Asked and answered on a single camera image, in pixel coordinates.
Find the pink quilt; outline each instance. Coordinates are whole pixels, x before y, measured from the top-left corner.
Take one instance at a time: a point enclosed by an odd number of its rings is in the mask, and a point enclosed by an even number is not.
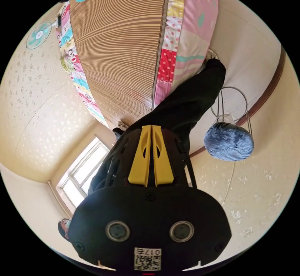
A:
[[[155,108],[201,68],[218,16],[218,0],[169,0]]]

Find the black border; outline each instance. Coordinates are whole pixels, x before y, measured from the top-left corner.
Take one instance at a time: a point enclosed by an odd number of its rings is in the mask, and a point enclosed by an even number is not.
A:
[[[3,73],[19,42],[29,28],[60,0],[2,0],[2,57],[6,57]],[[298,0],[240,0],[271,28],[299,70]],[[88,275],[48,248],[27,226],[11,201],[1,179],[2,192],[2,269],[10,273],[67,273]],[[236,260],[210,275],[287,273],[297,266],[299,234],[299,181],[272,228],[252,248]],[[107,271],[99,270],[99,275]],[[200,270],[187,275],[200,275]]]

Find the sticker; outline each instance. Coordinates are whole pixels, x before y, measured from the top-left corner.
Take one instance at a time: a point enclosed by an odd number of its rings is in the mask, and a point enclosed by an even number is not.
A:
[[[137,271],[160,271],[161,249],[134,248],[134,269]]]

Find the textured wallpaper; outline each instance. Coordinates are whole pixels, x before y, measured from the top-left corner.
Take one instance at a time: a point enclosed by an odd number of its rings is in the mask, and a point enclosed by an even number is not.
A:
[[[61,4],[36,24],[54,21]],[[45,182],[94,118],[60,63],[55,28],[34,50],[23,38],[0,86],[0,162],[12,172]]]
[[[251,118],[252,156],[235,165],[206,151],[192,158],[198,188],[223,205],[232,230],[232,239],[214,263],[257,242],[289,200],[300,170],[299,107],[299,83],[286,57],[277,87]]]

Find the sneaker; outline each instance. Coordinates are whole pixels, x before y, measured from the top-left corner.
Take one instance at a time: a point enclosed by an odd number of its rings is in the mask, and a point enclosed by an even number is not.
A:
[[[120,129],[122,129],[123,131],[125,131],[128,128],[128,126],[126,124],[124,124],[122,121],[118,122],[118,127]]]
[[[208,60],[211,60],[213,58],[215,58],[216,60],[219,60],[218,55],[213,50],[209,49],[207,51],[207,55],[206,55],[206,59],[205,60],[208,61]]]

